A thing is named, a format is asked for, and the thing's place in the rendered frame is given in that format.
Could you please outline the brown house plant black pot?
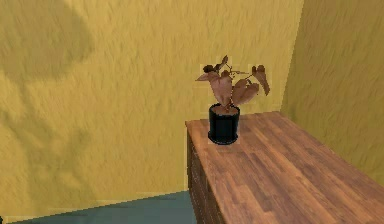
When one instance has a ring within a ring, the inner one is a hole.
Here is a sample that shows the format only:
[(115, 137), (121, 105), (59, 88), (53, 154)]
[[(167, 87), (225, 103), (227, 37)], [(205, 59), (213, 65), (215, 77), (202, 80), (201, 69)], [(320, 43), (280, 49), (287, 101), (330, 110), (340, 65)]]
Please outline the brown house plant black pot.
[(264, 65), (253, 66), (250, 73), (234, 70), (225, 55), (219, 64), (205, 65), (197, 81), (207, 81), (216, 104), (209, 107), (208, 138), (218, 145), (230, 145), (238, 139), (239, 106), (252, 100), (260, 90), (270, 93)]

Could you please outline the brown wooden chest of drawers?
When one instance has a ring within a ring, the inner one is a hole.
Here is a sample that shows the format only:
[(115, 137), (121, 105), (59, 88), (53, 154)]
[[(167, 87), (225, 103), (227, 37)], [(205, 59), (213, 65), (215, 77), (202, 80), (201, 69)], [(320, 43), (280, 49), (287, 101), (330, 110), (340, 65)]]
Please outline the brown wooden chest of drawers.
[(384, 187), (279, 112), (241, 116), (231, 145), (186, 127), (197, 224), (384, 224)]

